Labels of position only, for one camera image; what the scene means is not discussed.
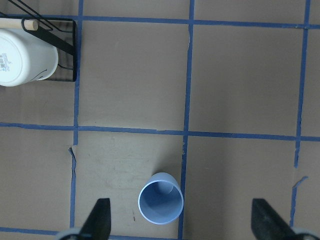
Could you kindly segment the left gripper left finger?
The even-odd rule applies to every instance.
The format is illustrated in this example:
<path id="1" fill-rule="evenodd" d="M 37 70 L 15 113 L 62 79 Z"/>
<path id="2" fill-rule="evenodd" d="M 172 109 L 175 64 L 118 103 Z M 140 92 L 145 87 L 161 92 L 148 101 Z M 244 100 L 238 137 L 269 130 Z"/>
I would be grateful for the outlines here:
<path id="1" fill-rule="evenodd" d="M 81 228 L 57 234 L 58 240 L 108 240 L 111 233 L 111 202 L 99 198 Z"/>

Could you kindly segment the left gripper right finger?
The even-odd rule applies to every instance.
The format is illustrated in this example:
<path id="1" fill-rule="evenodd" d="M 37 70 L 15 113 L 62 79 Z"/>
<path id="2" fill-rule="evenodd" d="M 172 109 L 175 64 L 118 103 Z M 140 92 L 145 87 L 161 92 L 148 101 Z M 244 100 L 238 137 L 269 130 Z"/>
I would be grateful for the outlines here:
<path id="1" fill-rule="evenodd" d="M 263 198 L 251 204 L 251 231 L 257 240 L 318 240 L 311 232 L 295 231 Z"/>

